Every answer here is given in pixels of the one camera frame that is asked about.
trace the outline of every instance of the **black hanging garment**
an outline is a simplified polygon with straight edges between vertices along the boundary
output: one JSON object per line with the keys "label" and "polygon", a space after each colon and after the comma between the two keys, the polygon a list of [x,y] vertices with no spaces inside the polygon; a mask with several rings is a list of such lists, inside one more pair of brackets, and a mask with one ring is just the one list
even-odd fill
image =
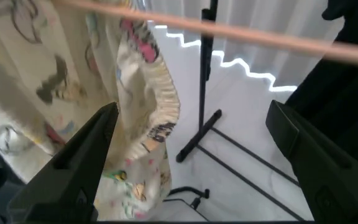
{"label": "black hanging garment", "polygon": [[[335,41],[358,44],[358,0],[329,0],[323,19],[342,16]],[[358,160],[358,66],[320,60],[286,105]]]}

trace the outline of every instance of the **cartoon print fabric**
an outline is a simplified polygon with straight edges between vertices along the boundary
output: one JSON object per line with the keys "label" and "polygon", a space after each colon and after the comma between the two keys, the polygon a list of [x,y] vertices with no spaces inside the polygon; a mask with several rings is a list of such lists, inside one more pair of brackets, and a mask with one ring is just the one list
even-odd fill
{"label": "cartoon print fabric", "polygon": [[0,0],[0,126],[35,143],[3,156],[25,182],[112,101],[120,115],[94,204],[99,220],[143,219],[170,191],[165,139],[180,105],[147,23]]}

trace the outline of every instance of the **white curtain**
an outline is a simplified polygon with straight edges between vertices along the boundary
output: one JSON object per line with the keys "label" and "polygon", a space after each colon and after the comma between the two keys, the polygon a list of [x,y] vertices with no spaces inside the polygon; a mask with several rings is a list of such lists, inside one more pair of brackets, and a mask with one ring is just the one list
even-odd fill
{"label": "white curtain", "polygon": [[[201,18],[201,9],[209,0],[143,0],[147,10],[187,18]],[[216,22],[279,34],[334,40],[343,20],[325,21],[321,13],[327,0],[220,0]],[[170,34],[183,34],[184,42],[200,39],[200,34],[168,27]],[[251,72],[271,73],[274,86],[299,85],[320,57],[310,57],[287,50],[272,49],[246,42],[215,39],[214,50],[224,52],[224,62],[243,59]]]}

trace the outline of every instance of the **black metal rack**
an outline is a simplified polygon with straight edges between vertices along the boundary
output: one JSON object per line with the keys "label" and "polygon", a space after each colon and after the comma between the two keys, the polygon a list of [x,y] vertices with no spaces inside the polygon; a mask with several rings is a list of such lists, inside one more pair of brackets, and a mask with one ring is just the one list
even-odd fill
{"label": "black metal rack", "polygon": [[[218,9],[218,0],[211,0],[209,9],[203,9],[201,11],[201,19],[202,20],[208,20],[211,22],[216,21],[216,13]],[[224,163],[222,160],[208,152],[205,148],[199,145],[199,142],[202,140],[202,138],[205,136],[205,134],[212,130],[216,134],[220,135],[225,140],[229,141],[231,144],[238,147],[240,150],[244,151],[248,155],[252,156],[254,159],[262,163],[263,165],[269,167],[274,172],[278,173],[291,183],[295,184],[299,187],[299,183],[287,175],[286,173],[282,172],[280,169],[276,168],[275,166],[271,165],[266,160],[262,159],[255,153],[253,153],[251,150],[247,149],[243,145],[239,144],[229,136],[225,135],[218,129],[214,128],[214,124],[218,121],[219,118],[222,116],[222,110],[218,109],[215,111],[210,117],[207,122],[204,123],[204,107],[205,107],[205,87],[206,82],[209,80],[209,74],[211,73],[211,56],[212,56],[212,49],[213,49],[213,41],[214,37],[207,36],[207,35],[201,35],[201,50],[200,50],[200,105],[198,110],[198,131],[197,133],[190,139],[190,141],[186,144],[186,146],[177,154],[176,161],[181,163],[183,162],[186,157],[189,155],[189,153],[194,149],[198,148],[200,151],[205,153],[208,157],[210,157],[212,160],[216,161],[218,164],[223,166],[225,169],[227,169],[229,172],[240,178],[242,181],[250,185],[253,189],[258,191],[260,194],[268,198],[271,202],[279,206],[281,209],[289,213],[291,216],[296,218],[297,220],[304,220],[301,218],[298,214],[296,214],[294,211],[289,209],[287,206],[282,204],[280,201],[275,199],[273,196],[269,195],[267,192],[262,190],[260,187],[252,183],[249,179],[238,173],[236,170],[234,170],[232,167]]]}

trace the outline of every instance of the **white floor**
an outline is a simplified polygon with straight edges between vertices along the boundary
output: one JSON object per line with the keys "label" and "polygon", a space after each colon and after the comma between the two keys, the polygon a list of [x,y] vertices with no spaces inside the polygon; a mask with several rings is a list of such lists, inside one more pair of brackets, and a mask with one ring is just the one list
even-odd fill
{"label": "white floor", "polygon": [[[199,207],[209,220],[295,220],[200,150],[195,149],[182,164],[176,163],[175,156],[198,127],[199,48],[180,47],[180,40],[166,37],[165,29],[155,29],[154,33],[181,101],[179,122],[167,141],[173,187],[189,185],[210,189],[211,198],[203,200]],[[290,93],[269,92],[270,83],[266,80],[245,76],[240,65],[222,68],[220,63],[219,57],[213,57],[205,118],[222,109],[223,116],[215,128],[295,177],[265,126],[271,100],[284,102]],[[201,145],[302,218],[313,219],[299,187],[212,131]],[[190,203],[194,196],[178,197],[184,197]]]}

